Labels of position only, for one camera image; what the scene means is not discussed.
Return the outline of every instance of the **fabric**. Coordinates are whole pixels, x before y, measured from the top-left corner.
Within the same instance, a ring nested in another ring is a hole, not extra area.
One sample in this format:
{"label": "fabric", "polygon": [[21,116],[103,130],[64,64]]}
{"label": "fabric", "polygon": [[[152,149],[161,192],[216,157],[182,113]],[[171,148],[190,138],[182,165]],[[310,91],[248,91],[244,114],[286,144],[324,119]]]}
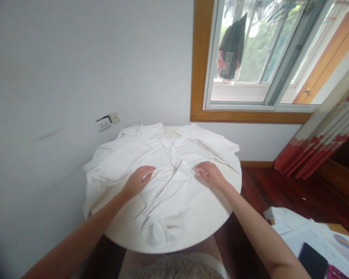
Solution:
{"label": "fabric", "polygon": [[131,269],[125,278],[228,279],[222,264],[204,253],[163,255],[149,266]]}
{"label": "fabric", "polygon": [[219,47],[218,72],[224,79],[233,79],[240,68],[244,51],[244,37],[247,14],[230,25],[223,35]]}
{"label": "fabric", "polygon": [[329,96],[281,152],[274,168],[307,179],[348,138],[349,93],[337,103]]}
{"label": "fabric", "polygon": [[163,137],[161,123],[140,125],[122,130],[115,141],[101,145],[84,167],[85,217],[107,187],[116,186],[140,166],[153,165],[156,170],[141,192],[146,208],[137,216],[136,223],[143,239],[152,247],[175,245],[195,214],[188,204],[205,187],[200,183],[189,187],[191,178],[198,175],[194,167],[203,161],[219,162],[241,174],[240,161],[234,155],[238,145],[195,124],[176,133],[182,137],[168,140]]}

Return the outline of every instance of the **white table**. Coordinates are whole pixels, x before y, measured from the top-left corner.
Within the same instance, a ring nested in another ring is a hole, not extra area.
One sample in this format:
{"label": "white table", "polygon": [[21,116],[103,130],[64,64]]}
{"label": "white table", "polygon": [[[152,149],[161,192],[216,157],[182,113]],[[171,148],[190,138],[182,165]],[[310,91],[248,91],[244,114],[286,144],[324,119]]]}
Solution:
{"label": "white table", "polygon": [[[165,137],[168,139],[180,138],[174,131],[179,127],[166,127]],[[216,163],[227,181],[232,184],[240,193],[241,175],[229,166]],[[118,186],[110,187],[104,196],[96,203],[92,209],[95,214],[117,193],[121,191],[128,177],[123,179]],[[198,183],[196,178],[192,178],[191,183]],[[149,246],[142,238],[134,219],[145,208],[140,195],[130,200],[116,215],[110,226],[105,231],[105,235],[116,244],[132,251],[148,254],[170,253],[191,247],[217,231],[228,219],[232,209],[226,198],[216,189],[205,189],[189,205],[196,213],[193,222],[189,225],[185,236],[175,245],[165,249],[155,249]]]}

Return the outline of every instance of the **hanging clothes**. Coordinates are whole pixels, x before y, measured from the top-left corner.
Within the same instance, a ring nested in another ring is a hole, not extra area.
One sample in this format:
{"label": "hanging clothes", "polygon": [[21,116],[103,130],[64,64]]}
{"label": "hanging clothes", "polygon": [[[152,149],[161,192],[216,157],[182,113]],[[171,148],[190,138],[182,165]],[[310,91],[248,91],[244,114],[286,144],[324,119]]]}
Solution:
{"label": "hanging clothes", "polygon": [[139,125],[122,130],[115,141],[101,145],[84,167],[88,182],[85,217],[107,187],[116,186],[140,166],[153,165],[156,170],[141,192],[146,208],[135,221],[150,246],[175,245],[196,215],[188,206],[190,201],[205,189],[202,184],[189,187],[197,175],[194,167],[203,161],[218,162],[241,174],[240,161],[234,155],[239,150],[237,144],[195,124],[175,132],[181,138],[166,139],[162,123]]}
{"label": "hanging clothes", "polygon": [[233,79],[240,68],[244,51],[244,37],[247,14],[230,25],[223,35],[219,47],[218,72],[224,79]]}

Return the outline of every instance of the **hand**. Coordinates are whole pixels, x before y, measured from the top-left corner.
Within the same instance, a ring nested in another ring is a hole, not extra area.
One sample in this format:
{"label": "hand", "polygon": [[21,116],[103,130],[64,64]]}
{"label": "hand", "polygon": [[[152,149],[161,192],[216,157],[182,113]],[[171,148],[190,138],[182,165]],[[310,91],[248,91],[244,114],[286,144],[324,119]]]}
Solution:
{"label": "hand", "polygon": [[136,169],[136,171],[131,174],[128,181],[125,183],[121,193],[127,195],[129,199],[139,194],[150,181],[152,173],[155,169],[156,168],[152,166],[142,166]]}
{"label": "hand", "polygon": [[229,184],[217,166],[211,162],[202,162],[196,166],[196,169],[201,177],[214,188],[222,190]]}

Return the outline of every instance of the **wooden door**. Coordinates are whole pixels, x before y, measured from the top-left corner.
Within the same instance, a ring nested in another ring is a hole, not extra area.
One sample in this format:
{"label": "wooden door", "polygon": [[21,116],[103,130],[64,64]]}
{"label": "wooden door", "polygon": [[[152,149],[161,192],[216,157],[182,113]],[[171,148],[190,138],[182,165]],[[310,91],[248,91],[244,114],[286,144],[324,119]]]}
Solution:
{"label": "wooden door", "polygon": [[342,20],[293,104],[311,104],[349,50],[349,12]]}

